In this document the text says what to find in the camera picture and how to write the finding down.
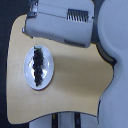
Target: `white surface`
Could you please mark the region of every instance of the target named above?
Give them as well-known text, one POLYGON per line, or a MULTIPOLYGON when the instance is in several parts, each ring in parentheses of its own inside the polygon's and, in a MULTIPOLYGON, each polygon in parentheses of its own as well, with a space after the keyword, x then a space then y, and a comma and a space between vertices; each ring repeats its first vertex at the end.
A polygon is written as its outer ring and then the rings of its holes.
POLYGON ((28 85, 35 89, 35 90, 41 90, 43 88, 45 88, 49 82, 52 79, 53 76, 53 72, 54 72, 54 61, 53 61, 53 57, 50 53, 50 51, 42 46, 42 45, 36 45, 36 48, 42 48, 42 52, 43 52, 43 57, 44 57, 44 61, 43 61, 43 73, 42 73, 42 78, 43 81, 41 83, 41 85, 39 85, 38 87, 35 84, 35 76, 34 76, 34 69, 33 69, 33 56, 34 56, 34 47, 32 47, 29 52, 27 53, 26 57, 25 57, 25 61, 24 61, 24 75, 25 75, 25 79, 26 82, 28 83, 28 85))
POLYGON ((98 31, 105 51, 117 60, 114 78, 103 93, 98 128, 128 128, 128 0, 105 0, 98 31))
POLYGON ((81 114, 81 128, 97 128, 97 117, 81 114))
MULTIPOLYGON (((29 128, 52 128, 52 116, 44 116, 30 122, 29 128)), ((58 113, 58 128, 75 128, 74 113, 58 113)), ((81 128, 97 128, 97 117, 81 114, 81 128)))

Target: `dark background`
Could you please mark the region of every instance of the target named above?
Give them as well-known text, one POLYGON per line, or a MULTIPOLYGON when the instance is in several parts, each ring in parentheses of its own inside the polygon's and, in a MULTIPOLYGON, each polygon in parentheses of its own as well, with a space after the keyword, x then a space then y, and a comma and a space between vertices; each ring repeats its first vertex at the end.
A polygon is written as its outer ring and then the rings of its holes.
POLYGON ((0 128, 28 128, 29 124, 11 125, 7 119, 6 71, 13 22, 29 10, 29 0, 0 0, 0 128))

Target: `wooden board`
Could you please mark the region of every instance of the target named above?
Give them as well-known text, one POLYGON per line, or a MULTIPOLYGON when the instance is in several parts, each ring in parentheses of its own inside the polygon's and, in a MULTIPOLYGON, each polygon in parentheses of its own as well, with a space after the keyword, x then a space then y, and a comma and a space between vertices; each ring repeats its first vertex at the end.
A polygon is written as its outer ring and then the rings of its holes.
POLYGON ((97 114, 99 97, 111 82, 112 67, 95 47, 76 48, 22 34, 26 16, 19 17, 12 28, 7 64, 7 114, 9 122, 20 124, 40 116, 77 111, 97 114), (42 91, 30 88, 24 77, 27 52, 36 44, 46 46, 54 58, 54 76, 42 91))

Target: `light wood panel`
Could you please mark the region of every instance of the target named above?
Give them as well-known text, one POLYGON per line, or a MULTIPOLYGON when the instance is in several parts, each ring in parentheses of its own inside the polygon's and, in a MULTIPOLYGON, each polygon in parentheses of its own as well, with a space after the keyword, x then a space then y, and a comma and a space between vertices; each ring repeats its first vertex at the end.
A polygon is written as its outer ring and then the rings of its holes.
POLYGON ((22 34, 25 17, 19 17, 12 28, 7 64, 7 114, 9 122, 20 124, 40 116, 78 111, 97 114, 98 100, 111 82, 113 70, 104 62, 95 45, 76 48, 22 34), (42 91, 30 88, 24 77, 27 52, 35 44, 46 46, 54 58, 54 76, 42 91))

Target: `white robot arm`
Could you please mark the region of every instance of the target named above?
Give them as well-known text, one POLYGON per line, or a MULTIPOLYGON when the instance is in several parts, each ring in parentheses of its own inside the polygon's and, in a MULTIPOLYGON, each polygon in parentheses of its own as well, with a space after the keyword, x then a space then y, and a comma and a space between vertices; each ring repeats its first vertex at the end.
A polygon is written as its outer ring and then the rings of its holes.
POLYGON ((88 48, 113 65, 99 101, 98 128, 128 128, 128 0, 31 0, 23 33, 88 48))

